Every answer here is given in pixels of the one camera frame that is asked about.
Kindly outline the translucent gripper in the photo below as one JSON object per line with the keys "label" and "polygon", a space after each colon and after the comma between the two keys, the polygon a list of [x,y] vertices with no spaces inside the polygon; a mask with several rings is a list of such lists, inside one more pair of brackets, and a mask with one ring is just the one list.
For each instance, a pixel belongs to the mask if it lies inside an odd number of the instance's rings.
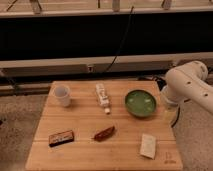
{"label": "translucent gripper", "polygon": [[173,126],[175,124],[175,121],[178,118],[178,109],[179,105],[173,101],[171,101],[169,98],[169,93],[167,91],[167,87],[164,86],[161,90],[161,101],[165,107],[165,112],[163,114],[164,120]]}

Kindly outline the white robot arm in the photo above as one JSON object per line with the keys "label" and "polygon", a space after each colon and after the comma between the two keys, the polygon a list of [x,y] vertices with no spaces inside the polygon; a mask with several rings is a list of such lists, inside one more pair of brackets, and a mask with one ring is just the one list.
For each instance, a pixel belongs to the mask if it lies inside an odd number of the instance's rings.
{"label": "white robot arm", "polygon": [[161,90],[161,98],[168,108],[176,109],[176,114],[170,120],[171,126],[179,119],[179,104],[184,99],[193,100],[213,114],[213,86],[205,82],[207,77],[208,68],[201,61],[176,66],[165,74],[166,85]]}

